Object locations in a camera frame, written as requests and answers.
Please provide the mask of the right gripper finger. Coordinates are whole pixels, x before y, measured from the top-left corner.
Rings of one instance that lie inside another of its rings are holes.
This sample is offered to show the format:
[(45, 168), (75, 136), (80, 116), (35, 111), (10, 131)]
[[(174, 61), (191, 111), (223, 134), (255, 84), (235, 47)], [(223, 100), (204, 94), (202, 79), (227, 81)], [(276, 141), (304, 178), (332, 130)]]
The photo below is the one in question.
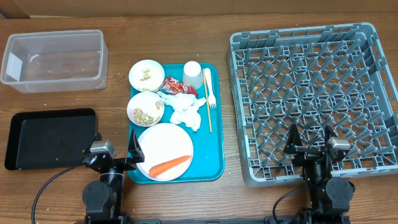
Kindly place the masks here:
[(297, 129), (296, 124), (291, 124), (289, 129), (289, 137), (286, 142), (286, 149), (295, 149), (296, 147), (302, 147), (302, 141), (300, 138), (300, 133)]
[(324, 135), (325, 135), (325, 140), (329, 140), (331, 137), (337, 137), (337, 134), (329, 125), (325, 126)]

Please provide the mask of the orange carrot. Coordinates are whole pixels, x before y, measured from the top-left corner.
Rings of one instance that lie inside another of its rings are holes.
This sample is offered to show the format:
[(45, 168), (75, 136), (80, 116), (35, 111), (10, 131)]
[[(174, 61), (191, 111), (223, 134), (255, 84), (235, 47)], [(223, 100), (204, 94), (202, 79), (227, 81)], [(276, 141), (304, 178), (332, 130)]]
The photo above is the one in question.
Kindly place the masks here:
[(190, 159), (190, 155), (178, 157), (176, 159), (172, 159), (170, 161), (163, 162), (161, 164), (157, 164), (149, 170), (149, 175), (151, 177), (157, 177), (160, 174), (180, 165), (181, 163)]

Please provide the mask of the pink bowl with peanuts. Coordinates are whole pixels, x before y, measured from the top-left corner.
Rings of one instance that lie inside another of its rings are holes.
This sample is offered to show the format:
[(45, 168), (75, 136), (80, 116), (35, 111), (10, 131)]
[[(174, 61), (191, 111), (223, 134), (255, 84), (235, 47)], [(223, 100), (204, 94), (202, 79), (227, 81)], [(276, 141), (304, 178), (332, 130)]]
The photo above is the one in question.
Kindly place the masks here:
[(165, 111), (161, 97), (153, 92), (134, 95), (127, 105), (127, 116), (138, 126), (150, 127), (160, 122)]

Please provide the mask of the red snack wrapper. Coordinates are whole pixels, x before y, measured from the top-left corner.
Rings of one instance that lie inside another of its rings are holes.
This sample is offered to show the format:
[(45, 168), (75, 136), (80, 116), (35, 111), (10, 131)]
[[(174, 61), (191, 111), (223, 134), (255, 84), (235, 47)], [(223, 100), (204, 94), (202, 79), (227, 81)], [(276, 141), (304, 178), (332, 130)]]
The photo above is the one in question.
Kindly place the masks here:
[(160, 90), (170, 95), (177, 95), (179, 93), (193, 94), (198, 96), (198, 93), (192, 86), (187, 86), (183, 82), (180, 82), (172, 77), (166, 77), (165, 81), (160, 87)]

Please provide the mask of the white bowl with rice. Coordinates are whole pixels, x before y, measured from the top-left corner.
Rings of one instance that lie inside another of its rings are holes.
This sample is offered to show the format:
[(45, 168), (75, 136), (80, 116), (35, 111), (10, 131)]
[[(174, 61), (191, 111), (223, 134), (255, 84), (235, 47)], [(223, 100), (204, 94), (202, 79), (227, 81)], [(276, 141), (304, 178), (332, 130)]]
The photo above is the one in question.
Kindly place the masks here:
[(155, 60), (141, 60), (129, 71), (129, 82), (137, 91), (157, 92), (164, 80), (164, 68)]

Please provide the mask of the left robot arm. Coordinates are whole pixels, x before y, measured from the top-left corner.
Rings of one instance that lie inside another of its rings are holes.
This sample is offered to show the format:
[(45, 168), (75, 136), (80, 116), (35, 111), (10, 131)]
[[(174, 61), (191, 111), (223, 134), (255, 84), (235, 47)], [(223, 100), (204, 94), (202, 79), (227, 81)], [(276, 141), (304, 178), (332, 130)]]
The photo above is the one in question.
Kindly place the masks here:
[(85, 223), (132, 223), (132, 218), (122, 212), (124, 172), (137, 169), (144, 162), (144, 153), (134, 130), (127, 147), (129, 157), (115, 158), (110, 141), (102, 140), (97, 133), (89, 149), (83, 153), (82, 163), (100, 173), (98, 181), (89, 183), (83, 190), (86, 206)]

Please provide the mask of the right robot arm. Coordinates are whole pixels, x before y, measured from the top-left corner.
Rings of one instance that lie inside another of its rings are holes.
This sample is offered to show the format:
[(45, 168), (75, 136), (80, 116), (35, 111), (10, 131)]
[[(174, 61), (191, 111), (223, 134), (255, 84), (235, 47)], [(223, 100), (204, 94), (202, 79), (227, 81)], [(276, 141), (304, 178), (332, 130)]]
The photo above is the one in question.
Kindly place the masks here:
[(344, 213), (349, 211), (355, 186), (352, 182), (333, 177), (330, 166), (341, 162), (350, 151), (350, 143), (340, 139), (330, 126), (324, 128), (325, 143), (320, 147), (303, 147), (295, 124), (290, 126), (284, 154), (292, 154), (292, 164), (302, 168), (307, 183), (310, 208), (292, 217), (292, 223), (349, 223)]

